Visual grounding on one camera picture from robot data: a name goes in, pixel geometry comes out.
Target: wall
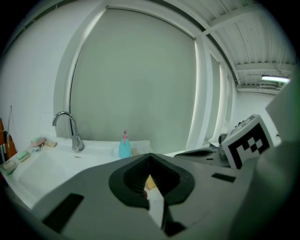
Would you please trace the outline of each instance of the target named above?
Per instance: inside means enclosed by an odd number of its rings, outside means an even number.
[[[197,37],[195,49],[197,59],[196,96],[186,150],[194,150],[203,146],[210,119],[213,93],[211,54],[205,44],[205,38]]]
[[[207,132],[205,136],[205,140],[209,140],[213,137],[215,132],[215,127],[218,118],[219,111],[219,101],[220,101],[220,64],[213,57],[210,56],[212,63],[212,103],[211,103],[211,111],[210,111],[210,122],[207,127]]]
[[[280,140],[276,138],[277,129],[266,111],[266,106],[274,99],[272,96],[237,92],[236,111],[234,116],[233,127],[239,122],[246,120],[251,114],[259,114],[265,123],[274,145],[278,145]]]
[[[64,51],[98,0],[76,1],[58,8],[31,25],[0,63],[0,117],[17,150],[40,134],[56,135],[52,127],[56,74]]]
[[[233,80],[233,75],[230,72],[229,67],[226,67],[227,73],[227,109],[226,109],[226,116],[225,122],[222,128],[221,133],[229,133],[230,130],[234,127],[234,114],[236,109],[236,87],[235,82]]]
[[[84,140],[150,140],[184,150],[195,101],[195,43],[155,17],[109,9],[80,52],[71,113]]]

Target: chrome faucet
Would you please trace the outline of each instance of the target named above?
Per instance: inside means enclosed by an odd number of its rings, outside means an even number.
[[[74,132],[74,135],[72,136],[72,149],[74,151],[82,151],[84,149],[83,142],[81,140],[80,134],[78,133],[77,124],[76,124],[75,118],[72,114],[70,114],[69,112],[57,113],[53,118],[52,125],[56,126],[57,119],[62,115],[67,115],[73,121],[73,126],[74,126],[75,132]]]

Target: soap bottle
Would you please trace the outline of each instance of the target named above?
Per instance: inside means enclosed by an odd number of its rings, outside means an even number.
[[[119,145],[119,157],[128,158],[131,157],[131,147],[130,142],[127,137],[127,131],[124,130],[124,135]]]

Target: sink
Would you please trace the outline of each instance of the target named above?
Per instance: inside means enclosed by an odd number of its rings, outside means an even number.
[[[0,168],[5,181],[13,192],[30,209],[46,194],[54,190],[77,173],[97,165],[119,160],[120,142],[85,141],[81,152],[72,150],[72,140],[45,136],[50,142],[57,142],[55,148],[43,146],[40,152],[31,153],[32,147],[24,149],[30,157],[18,163],[17,168],[6,175]],[[140,154],[152,152],[149,141],[132,141],[131,146]],[[19,162],[16,155],[13,161]]]
[[[35,197],[41,198],[76,174],[45,152],[20,175],[18,182]]]

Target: fluorescent light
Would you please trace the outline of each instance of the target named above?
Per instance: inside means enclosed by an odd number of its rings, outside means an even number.
[[[282,83],[288,83],[290,79],[286,77],[274,77],[274,76],[262,76],[262,80],[266,81],[276,81],[276,82],[282,82]]]

